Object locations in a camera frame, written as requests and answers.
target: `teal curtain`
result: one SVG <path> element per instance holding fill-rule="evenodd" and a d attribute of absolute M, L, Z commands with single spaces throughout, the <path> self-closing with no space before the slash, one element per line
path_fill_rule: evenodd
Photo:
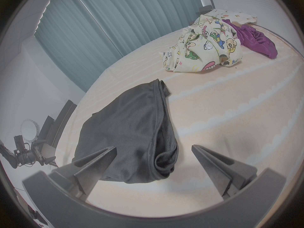
<path fill-rule="evenodd" d="M 51 0 L 35 37 L 85 92 L 117 60 L 189 25 L 201 0 Z"/>

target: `mirror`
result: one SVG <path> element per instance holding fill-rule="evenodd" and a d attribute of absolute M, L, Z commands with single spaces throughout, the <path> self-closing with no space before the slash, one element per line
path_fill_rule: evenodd
<path fill-rule="evenodd" d="M 223 201 L 194 144 L 275 170 L 284 194 L 304 160 L 301 36 L 277 0 L 28 0 L 0 46 L 0 139 L 16 150 L 21 124 L 56 158 L 0 160 L 23 189 L 116 146 L 86 202 L 136 217 Z"/>
<path fill-rule="evenodd" d="M 26 119 L 22 122 L 20 130 L 22 137 L 28 142 L 33 141 L 38 134 L 36 124 L 30 119 Z"/>

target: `white headboard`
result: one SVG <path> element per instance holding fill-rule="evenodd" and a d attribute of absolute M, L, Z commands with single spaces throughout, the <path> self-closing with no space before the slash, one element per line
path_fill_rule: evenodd
<path fill-rule="evenodd" d="M 213 8 L 257 16 L 257 25 L 278 34 L 304 55 L 297 31 L 276 0 L 211 0 L 211 4 Z"/>

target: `purple satin cloth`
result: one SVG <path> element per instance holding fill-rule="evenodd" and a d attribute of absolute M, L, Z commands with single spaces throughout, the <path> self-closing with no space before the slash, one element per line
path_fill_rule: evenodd
<path fill-rule="evenodd" d="M 275 44 L 264 33 L 248 25 L 242 25 L 242 27 L 235 26 L 230 23 L 229 19 L 223 19 L 223 21 L 237 31 L 237 37 L 241 41 L 241 45 L 246 46 L 250 50 L 265 54 L 270 59 L 276 58 L 278 51 L 275 48 Z"/>

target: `dark gray fabric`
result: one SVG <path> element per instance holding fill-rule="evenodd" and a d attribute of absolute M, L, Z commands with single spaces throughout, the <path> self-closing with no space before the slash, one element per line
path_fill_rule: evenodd
<path fill-rule="evenodd" d="M 122 93 L 83 124 L 72 161 L 116 146 L 117 156 L 101 180 L 145 183 L 167 178 L 178 155 L 165 98 L 169 94 L 158 79 Z"/>

